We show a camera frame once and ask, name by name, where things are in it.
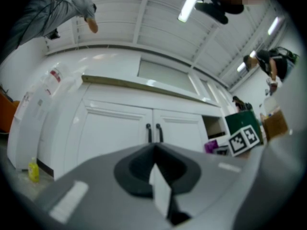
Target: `green box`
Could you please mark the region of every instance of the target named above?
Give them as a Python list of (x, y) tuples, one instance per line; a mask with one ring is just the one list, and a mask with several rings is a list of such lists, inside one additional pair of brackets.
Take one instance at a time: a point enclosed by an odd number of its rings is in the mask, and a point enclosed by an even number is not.
[(240, 128), (243, 128), (247, 125), (252, 125), (261, 144), (263, 144), (261, 129), (258, 123), (258, 120), (255, 117), (253, 111), (243, 111), (236, 114), (232, 114), (225, 117), (230, 135), (236, 133)]

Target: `purple object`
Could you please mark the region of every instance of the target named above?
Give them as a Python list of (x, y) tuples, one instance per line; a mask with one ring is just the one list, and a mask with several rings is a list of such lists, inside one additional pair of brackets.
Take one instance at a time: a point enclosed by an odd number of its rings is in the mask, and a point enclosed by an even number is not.
[(205, 151), (206, 153), (213, 153), (213, 149), (218, 148), (218, 144), (216, 140), (209, 141), (205, 144)]

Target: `person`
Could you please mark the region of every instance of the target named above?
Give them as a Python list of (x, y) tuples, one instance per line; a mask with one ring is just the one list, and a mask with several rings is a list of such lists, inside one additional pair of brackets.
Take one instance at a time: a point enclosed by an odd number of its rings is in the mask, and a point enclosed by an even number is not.
[(253, 109), (253, 107), (250, 103), (244, 103), (237, 96), (234, 96), (232, 98), (232, 102), (236, 103), (236, 109), (237, 109), (238, 113), (243, 112), (243, 111), (250, 111), (250, 110)]
[(97, 33), (95, 12), (96, 5), (91, 0), (30, 0), (9, 32), (0, 63), (19, 45), (36, 37), (48, 37), (59, 25), (74, 16), (83, 17), (89, 29)]
[(273, 81), (276, 81), (276, 77), (278, 76), (282, 82), (289, 76), (294, 67), (294, 63), (285, 56), (274, 54), (266, 50), (260, 50), (254, 57), (249, 55), (244, 56), (243, 62), (247, 70), (251, 70), (259, 64), (261, 69), (270, 76)]

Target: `ceiling light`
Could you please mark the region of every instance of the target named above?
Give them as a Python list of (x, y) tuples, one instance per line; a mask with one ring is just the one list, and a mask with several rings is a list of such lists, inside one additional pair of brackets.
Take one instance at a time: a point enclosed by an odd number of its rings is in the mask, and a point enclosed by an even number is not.
[(271, 35), (272, 32), (275, 30), (275, 27), (278, 24), (278, 17), (275, 18), (275, 20), (273, 21), (272, 25), (270, 26), (270, 28), (268, 29), (268, 34)]
[(253, 50), (251, 53), (250, 53), (250, 57), (254, 57), (256, 55), (256, 51), (255, 50)]
[(182, 22), (187, 22), (188, 17), (191, 14), (192, 9), (194, 8), (194, 5), (197, 0), (186, 0), (184, 3), (182, 10), (178, 16), (178, 19)]
[(242, 64), (236, 70), (237, 71), (242, 71), (244, 67), (245, 67), (245, 63), (242, 62)]

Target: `black cabinet handle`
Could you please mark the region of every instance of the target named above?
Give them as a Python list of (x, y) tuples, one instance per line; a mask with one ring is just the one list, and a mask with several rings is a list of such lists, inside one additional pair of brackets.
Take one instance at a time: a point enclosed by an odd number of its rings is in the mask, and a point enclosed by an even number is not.
[(160, 142), (163, 142), (163, 132), (160, 124), (156, 124), (156, 128), (159, 129)]
[(146, 124), (146, 129), (148, 129), (148, 142), (152, 143), (153, 141), (152, 126), (150, 124)]

